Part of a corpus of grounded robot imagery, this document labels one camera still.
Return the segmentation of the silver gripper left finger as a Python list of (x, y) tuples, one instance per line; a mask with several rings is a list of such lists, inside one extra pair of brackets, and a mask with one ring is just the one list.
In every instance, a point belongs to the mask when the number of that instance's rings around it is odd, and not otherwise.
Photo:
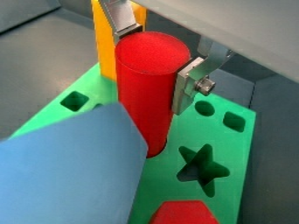
[(113, 28), (114, 42), (127, 35), (143, 30), (143, 26), (137, 22), (134, 8), (130, 0), (99, 0), (107, 21)]

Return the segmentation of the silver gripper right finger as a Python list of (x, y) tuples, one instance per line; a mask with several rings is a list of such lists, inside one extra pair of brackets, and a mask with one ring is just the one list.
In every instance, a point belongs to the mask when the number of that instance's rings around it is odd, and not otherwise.
[(235, 54), (225, 45), (205, 36), (201, 37), (198, 53), (199, 56), (177, 73), (173, 94), (173, 112), (177, 115), (193, 105), (198, 93), (205, 96), (211, 93), (217, 83), (210, 79), (210, 74)]

